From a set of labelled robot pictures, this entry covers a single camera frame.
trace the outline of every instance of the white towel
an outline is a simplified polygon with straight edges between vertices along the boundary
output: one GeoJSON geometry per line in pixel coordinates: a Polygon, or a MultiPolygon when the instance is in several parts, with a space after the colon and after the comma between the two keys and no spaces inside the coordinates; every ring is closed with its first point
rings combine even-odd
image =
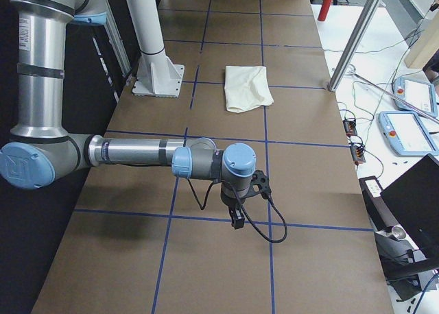
{"type": "Polygon", "coordinates": [[[226,66],[224,90],[229,112],[241,113],[273,104],[264,66],[226,66]]]}

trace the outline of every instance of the label sticker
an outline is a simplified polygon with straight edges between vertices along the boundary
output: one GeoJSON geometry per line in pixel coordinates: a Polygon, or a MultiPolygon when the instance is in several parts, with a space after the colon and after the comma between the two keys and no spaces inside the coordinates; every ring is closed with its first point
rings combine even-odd
{"type": "Polygon", "coordinates": [[[27,18],[20,18],[19,49],[30,50],[30,19],[27,18]]]}
{"type": "Polygon", "coordinates": [[[367,180],[366,186],[369,188],[369,191],[373,197],[381,196],[381,189],[379,188],[379,185],[375,179],[367,180]]]}

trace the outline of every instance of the light blue cap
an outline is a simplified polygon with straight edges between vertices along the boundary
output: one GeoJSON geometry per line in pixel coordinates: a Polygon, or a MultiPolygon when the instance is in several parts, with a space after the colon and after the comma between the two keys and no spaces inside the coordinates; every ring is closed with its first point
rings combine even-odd
{"type": "Polygon", "coordinates": [[[228,146],[222,160],[227,170],[237,177],[250,177],[256,169],[256,154],[253,148],[243,143],[228,146]]]}
{"type": "Polygon", "coordinates": [[[192,176],[192,152],[188,147],[177,147],[172,156],[174,176],[189,179],[192,176]]]}
{"type": "Polygon", "coordinates": [[[21,189],[39,189],[55,180],[55,169],[39,149],[9,143],[0,150],[0,174],[21,189]]]}
{"type": "Polygon", "coordinates": [[[100,14],[76,14],[73,18],[72,24],[84,26],[102,26],[107,20],[107,13],[100,14]]]}

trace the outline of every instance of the black monitor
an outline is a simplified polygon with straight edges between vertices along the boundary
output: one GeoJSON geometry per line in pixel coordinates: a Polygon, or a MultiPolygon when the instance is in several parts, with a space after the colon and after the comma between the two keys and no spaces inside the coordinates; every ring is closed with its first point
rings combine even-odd
{"type": "Polygon", "coordinates": [[[381,196],[424,255],[439,256],[439,161],[427,154],[381,196]]]}

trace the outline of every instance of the brown table surface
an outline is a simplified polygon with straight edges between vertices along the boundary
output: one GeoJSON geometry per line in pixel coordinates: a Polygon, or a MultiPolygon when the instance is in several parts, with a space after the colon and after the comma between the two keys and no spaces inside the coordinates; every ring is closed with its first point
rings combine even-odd
{"type": "Polygon", "coordinates": [[[180,96],[131,83],[106,136],[251,145],[289,236],[233,230],[218,186],[200,211],[170,168],[92,169],[33,313],[393,313],[309,0],[162,0],[159,15],[180,96]],[[227,112],[226,65],[266,66],[274,103],[227,112]]]}

